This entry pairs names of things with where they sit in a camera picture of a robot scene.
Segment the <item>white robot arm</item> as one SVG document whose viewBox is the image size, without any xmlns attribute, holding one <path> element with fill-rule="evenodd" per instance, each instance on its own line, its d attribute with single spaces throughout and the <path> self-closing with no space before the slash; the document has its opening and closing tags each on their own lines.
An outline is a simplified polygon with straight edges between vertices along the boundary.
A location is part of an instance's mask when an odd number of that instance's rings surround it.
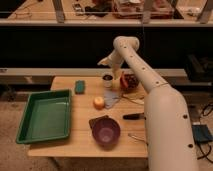
<svg viewBox="0 0 213 171">
<path fill-rule="evenodd" d="M 138 54 L 137 37 L 118 36 L 114 50 L 99 65 L 115 78 L 126 62 L 147 92 L 144 100 L 149 171 L 199 171 L 188 107 L 183 95 Z"/>
</svg>

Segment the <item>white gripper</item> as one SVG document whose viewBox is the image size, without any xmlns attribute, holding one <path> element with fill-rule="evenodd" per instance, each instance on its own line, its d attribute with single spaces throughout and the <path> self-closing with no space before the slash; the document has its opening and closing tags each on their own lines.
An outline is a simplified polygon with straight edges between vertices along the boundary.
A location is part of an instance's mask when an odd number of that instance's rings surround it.
<svg viewBox="0 0 213 171">
<path fill-rule="evenodd" d="M 119 55 L 116 50 L 113 50 L 107 57 L 104 57 L 98 62 L 98 65 L 109 66 L 115 79 L 119 78 L 122 74 L 121 66 L 124 59 Z"/>
</svg>

